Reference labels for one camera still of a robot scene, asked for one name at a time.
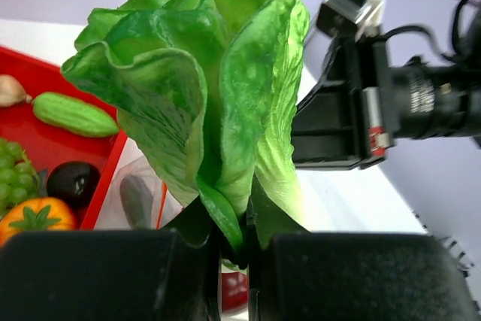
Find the clear zip bag orange zipper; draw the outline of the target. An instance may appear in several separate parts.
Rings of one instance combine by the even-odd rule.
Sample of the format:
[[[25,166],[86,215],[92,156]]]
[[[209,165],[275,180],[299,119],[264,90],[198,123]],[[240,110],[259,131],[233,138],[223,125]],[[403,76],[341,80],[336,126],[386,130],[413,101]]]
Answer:
[[[98,229],[160,229],[183,210],[183,206],[141,156],[120,168],[111,181]],[[248,306],[247,276],[241,272],[222,274],[222,312],[242,313]]]

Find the dark green cucumber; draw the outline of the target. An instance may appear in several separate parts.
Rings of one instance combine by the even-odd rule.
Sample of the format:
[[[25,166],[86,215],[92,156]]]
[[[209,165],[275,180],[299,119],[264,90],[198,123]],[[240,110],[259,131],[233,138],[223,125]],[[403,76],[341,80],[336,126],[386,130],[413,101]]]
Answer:
[[[119,186],[120,200],[132,229],[149,229],[153,194],[139,176],[125,176]]]

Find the red bell pepper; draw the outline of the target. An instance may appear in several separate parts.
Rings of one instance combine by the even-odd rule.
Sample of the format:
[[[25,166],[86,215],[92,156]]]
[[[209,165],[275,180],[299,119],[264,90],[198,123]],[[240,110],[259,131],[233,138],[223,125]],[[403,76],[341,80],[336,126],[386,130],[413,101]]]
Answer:
[[[222,273],[222,311],[244,309],[248,304],[248,278],[240,272]]]

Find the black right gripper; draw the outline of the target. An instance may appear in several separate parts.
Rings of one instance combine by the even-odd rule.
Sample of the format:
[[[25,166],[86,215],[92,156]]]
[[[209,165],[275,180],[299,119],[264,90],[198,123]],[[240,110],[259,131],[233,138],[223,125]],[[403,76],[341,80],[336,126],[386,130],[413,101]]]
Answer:
[[[382,162],[399,138],[472,138],[480,141],[480,42],[462,47],[448,65],[432,66],[421,56],[405,65],[389,64],[387,39],[356,45],[368,103],[368,140],[372,163]],[[296,118],[308,114],[355,117],[352,100],[353,38],[335,38],[322,61],[317,84],[298,105]],[[361,153],[352,128],[296,131],[291,136],[296,167],[356,167]]]

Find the green lettuce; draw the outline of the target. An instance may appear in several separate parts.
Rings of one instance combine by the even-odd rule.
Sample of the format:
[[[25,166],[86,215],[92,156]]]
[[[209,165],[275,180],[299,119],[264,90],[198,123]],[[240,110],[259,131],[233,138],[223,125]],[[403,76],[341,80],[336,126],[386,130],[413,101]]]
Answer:
[[[301,0],[128,0],[91,12],[61,72],[115,107],[173,197],[199,198],[244,268],[254,180],[306,223],[291,130],[308,26]]]

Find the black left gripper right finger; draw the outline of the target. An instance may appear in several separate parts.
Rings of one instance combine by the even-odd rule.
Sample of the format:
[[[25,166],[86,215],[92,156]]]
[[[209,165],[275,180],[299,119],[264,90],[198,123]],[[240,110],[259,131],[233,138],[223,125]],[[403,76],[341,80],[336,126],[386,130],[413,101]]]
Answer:
[[[477,320],[461,268],[427,235],[308,232],[253,182],[251,320]]]

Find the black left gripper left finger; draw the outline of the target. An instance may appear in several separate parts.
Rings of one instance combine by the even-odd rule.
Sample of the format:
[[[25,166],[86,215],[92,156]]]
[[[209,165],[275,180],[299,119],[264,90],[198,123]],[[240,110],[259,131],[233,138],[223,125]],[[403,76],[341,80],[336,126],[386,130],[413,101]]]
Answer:
[[[24,232],[1,250],[1,318],[218,320],[218,274],[200,201],[158,230]]]

